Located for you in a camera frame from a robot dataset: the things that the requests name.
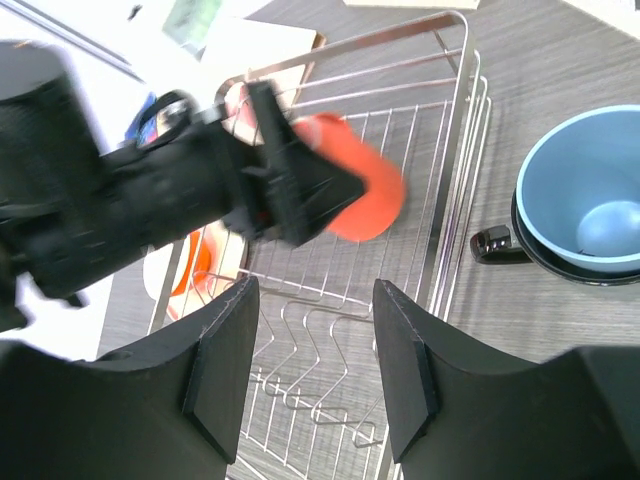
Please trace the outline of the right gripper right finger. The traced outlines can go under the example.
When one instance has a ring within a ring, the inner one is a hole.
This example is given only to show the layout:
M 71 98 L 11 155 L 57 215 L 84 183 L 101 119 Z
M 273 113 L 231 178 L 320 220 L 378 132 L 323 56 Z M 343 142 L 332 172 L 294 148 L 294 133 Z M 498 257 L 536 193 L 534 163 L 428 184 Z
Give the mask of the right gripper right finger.
M 407 479 L 635 479 L 639 350 L 581 346 L 536 364 L 377 280 L 392 457 Z

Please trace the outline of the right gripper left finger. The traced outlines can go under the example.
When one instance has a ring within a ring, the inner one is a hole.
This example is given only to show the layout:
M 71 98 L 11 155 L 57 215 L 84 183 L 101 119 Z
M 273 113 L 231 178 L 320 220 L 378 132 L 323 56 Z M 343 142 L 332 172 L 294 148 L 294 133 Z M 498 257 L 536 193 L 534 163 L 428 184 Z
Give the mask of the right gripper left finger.
M 259 284 L 93 362 L 1 344 L 5 479 L 222 479 L 238 450 Z

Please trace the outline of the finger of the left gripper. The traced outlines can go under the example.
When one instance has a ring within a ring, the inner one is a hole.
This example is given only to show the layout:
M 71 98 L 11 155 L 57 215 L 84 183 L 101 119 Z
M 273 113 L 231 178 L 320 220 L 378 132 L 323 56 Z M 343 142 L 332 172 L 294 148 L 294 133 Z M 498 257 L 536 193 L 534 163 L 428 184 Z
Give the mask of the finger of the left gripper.
M 358 200 L 364 184 L 295 133 L 269 82 L 253 82 L 248 91 L 263 137 L 254 148 L 257 164 L 247 169 L 250 212 L 267 237 L 299 247 Z

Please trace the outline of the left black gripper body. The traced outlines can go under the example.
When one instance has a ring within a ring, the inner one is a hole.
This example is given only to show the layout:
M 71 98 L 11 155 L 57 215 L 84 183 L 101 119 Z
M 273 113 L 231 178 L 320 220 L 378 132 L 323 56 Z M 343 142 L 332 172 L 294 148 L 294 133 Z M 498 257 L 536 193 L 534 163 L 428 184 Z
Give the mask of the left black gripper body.
M 251 204 L 253 146 L 195 123 L 148 151 L 100 154 L 69 95 L 1 107 L 1 326 L 25 327 L 16 279 L 78 306 L 87 286 Z

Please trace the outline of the orange cup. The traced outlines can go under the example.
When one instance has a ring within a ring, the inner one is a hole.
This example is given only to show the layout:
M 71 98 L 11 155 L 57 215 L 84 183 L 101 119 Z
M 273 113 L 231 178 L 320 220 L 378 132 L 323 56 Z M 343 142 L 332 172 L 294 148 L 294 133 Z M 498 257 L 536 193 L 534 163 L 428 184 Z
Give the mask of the orange cup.
M 300 117 L 292 127 L 316 153 L 364 184 L 364 194 L 340 213 L 328 230 L 350 242 L 369 241 L 388 230 L 406 199 L 407 188 L 399 167 L 364 142 L 337 114 Z

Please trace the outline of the pink cream plate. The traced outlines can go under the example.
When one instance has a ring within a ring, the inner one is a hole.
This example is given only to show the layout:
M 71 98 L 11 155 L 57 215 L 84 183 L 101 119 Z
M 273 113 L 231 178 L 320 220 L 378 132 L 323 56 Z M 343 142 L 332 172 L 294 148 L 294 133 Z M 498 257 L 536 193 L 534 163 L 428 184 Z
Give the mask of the pink cream plate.
M 189 234 L 184 241 L 169 296 L 173 321 L 202 308 L 228 289 L 247 260 L 247 244 L 216 221 Z

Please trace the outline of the metal wire dish rack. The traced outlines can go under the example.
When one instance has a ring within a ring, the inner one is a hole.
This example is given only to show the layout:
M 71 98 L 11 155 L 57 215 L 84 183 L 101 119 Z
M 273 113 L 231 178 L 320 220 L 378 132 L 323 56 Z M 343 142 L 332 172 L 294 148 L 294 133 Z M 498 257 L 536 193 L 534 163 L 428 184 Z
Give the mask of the metal wire dish rack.
M 399 219 L 351 243 L 324 233 L 292 249 L 247 244 L 260 282 L 244 416 L 231 479 L 396 479 L 372 317 L 378 278 L 446 316 L 491 115 L 465 17 L 444 11 L 263 68 L 299 84 L 292 117 L 333 112 L 402 171 Z M 144 274 L 167 314 L 184 241 Z M 153 283 L 158 273 L 162 284 Z

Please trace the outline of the grey mug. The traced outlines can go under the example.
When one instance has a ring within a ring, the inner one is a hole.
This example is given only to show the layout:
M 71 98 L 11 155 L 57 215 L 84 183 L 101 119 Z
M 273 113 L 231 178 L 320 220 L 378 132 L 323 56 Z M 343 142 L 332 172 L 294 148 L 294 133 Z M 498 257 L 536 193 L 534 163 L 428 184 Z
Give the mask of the grey mug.
M 485 265 L 535 263 L 544 270 L 573 283 L 616 287 L 639 283 L 639 271 L 602 273 L 570 264 L 560 258 L 526 229 L 517 210 L 516 193 L 511 199 L 510 225 L 479 231 L 469 241 L 474 260 Z

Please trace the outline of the blue cup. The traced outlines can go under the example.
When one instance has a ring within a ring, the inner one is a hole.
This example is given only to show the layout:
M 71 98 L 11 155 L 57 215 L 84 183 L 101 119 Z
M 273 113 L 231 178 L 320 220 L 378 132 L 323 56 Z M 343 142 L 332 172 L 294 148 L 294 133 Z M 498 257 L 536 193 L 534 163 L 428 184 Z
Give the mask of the blue cup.
M 638 106 L 590 110 L 546 133 L 521 166 L 516 205 L 526 230 L 563 260 L 638 270 Z

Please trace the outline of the pink cube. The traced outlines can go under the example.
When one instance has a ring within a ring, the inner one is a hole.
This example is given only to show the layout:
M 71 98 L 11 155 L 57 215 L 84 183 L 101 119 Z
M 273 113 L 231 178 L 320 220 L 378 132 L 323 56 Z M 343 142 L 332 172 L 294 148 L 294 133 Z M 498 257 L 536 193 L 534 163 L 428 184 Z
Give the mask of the pink cube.
M 286 118 L 299 96 L 299 84 L 275 78 L 263 78 L 271 84 L 275 99 Z M 232 86 L 225 96 L 228 117 L 223 121 L 227 131 L 249 145 L 262 145 L 263 137 L 250 100 L 248 86 L 253 82 L 241 82 Z

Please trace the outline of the blue Jane Eyre book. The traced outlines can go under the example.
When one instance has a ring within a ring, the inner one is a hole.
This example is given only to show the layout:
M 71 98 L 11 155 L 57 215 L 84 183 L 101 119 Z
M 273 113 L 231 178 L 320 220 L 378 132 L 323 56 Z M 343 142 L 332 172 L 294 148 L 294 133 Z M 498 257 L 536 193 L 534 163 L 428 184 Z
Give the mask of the blue Jane Eyre book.
M 160 97 L 150 93 L 125 131 L 123 144 L 151 151 L 174 140 L 176 133 L 172 130 L 168 130 L 164 134 L 159 133 L 157 116 L 175 99 L 176 95 L 173 92 L 165 93 Z

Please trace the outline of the brown cardboard sheet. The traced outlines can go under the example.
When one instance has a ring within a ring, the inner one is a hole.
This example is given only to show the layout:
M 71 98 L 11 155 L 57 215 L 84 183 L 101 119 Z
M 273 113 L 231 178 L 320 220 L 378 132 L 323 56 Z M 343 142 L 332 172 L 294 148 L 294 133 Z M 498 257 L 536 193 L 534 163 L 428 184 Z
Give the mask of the brown cardboard sheet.
M 200 61 L 206 98 L 214 99 L 232 77 L 307 54 L 325 43 L 326 37 L 312 29 L 240 18 L 216 20 Z

